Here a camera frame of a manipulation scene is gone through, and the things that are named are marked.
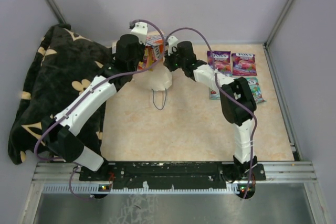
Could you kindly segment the orange Fox's candy packet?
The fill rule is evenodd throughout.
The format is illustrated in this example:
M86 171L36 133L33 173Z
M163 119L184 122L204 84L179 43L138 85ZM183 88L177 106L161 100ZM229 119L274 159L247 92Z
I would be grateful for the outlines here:
M138 64L138 70L143 70L152 66L157 62L161 53L163 52L163 45L146 46L144 50L144 58Z

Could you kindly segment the blue checkered paper bag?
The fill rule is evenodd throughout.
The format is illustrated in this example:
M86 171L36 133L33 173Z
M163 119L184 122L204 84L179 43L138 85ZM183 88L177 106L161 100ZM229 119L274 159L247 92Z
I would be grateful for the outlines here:
M149 32L146 39L146 46L163 45L163 40L157 31ZM161 111L167 101L167 91L172 85L172 74L163 65L164 59L157 60L146 72L136 74L133 80L142 89L152 92L152 102L154 107Z

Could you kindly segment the pink Fox's candy packet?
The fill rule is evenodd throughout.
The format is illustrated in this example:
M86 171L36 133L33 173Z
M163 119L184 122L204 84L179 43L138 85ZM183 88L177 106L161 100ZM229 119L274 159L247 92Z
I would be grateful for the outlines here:
M219 72L232 75L231 64L230 64L230 51L207 51L207 63L211 68L217 69Z

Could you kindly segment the teal Fox's candy packet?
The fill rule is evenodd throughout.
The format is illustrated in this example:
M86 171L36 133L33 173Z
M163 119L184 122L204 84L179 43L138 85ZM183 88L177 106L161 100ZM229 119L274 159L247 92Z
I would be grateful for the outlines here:
M231 73L224 73L224 75L226 77L230 77L230 78L233 77L233 75ZM214 91L212 89L209 89L209 99L210 100L219 100L220 99L220 93L216 92L216 91Z
M250 87L250 90L252 92L255 102L257 104L266 102L266 100L262 96L258 79L256 77L248 77L246 78L246 80L248 82L248 85Z

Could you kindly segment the purple Fox's candy packet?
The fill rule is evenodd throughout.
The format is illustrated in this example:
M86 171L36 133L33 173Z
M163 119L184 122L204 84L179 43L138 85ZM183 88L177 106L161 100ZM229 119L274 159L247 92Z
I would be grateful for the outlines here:
M234 76L257 76L255 54L233 53L231 59Z

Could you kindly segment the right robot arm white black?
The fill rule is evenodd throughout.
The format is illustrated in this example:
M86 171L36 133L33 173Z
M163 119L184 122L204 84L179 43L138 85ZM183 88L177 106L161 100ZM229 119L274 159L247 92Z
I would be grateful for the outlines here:
M257 119L255 99L244 77L234 79L208 63L198 60L190 41L179 41L171 36L165 43L164 65L173 72L181 69L186 77L202 83L220 94L220 104L224 118L234 127L235 153L234 172L242 180L252 179L253 168L257 165L254 153L254 134Z

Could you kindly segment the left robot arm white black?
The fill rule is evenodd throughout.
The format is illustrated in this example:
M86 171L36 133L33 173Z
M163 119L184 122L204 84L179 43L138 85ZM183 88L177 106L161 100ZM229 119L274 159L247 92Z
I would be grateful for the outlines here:
M91 175L98 180L108 177L109 167L100 154L86 147L77 136L90 117L132 80L138 63L143 59L145 43L145 35L121 36L113 61L101 68L74 102L53 119L45 118L41 123L46 146L65 161L90 169Z

